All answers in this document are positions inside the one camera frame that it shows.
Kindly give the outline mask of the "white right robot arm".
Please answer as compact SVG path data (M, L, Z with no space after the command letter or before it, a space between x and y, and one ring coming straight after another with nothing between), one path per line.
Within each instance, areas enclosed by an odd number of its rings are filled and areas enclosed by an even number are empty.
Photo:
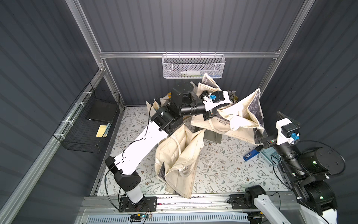
M272 147L278 156L269 162L281 174L282 183L295 195L307 224L337 223L337 200L327 180L341 175L346 161L334 148L322 143L319 147L300 151L300 123L281 112L277 113L277 137L263 134L255 138L263 148Z

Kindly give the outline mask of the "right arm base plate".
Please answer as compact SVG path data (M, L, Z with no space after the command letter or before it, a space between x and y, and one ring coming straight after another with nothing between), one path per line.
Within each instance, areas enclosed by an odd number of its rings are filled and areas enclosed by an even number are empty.
M233 210L248 209L247 197L244 194L231 194L227 203L231 205Z

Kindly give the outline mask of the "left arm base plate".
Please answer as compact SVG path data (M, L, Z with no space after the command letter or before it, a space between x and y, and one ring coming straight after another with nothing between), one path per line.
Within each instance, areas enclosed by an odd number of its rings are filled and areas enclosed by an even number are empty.
M157 197L146 197L138 203L132 203L127 195L119 198L119 211L120 212L154 212L157 209Z

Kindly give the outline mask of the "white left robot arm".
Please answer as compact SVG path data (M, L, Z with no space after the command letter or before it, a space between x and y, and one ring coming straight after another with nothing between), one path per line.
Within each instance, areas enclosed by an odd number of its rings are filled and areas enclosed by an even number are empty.
M168 101L156 109L154 114L148 114L147 126L136 140L128 144L118 156L105 159L108 171L113 174L129 201L138 204L144 199L137 166L160 141L183 124L184 117L202 115L204 120L208 120L216 116L217 109L230 104L232 101L227 91L218 89L210 93L205 90L197 95L193 84L177 84Z

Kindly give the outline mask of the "cream tote with purple print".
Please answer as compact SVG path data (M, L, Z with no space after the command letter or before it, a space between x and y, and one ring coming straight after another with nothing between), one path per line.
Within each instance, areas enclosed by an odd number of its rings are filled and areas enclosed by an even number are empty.
M237 103L229 102L229 105L218 109L217 116L209 120L204 120L202 115L193 116L191 125L255 144L254 133L265 130L260 97L261 90L258 88Z

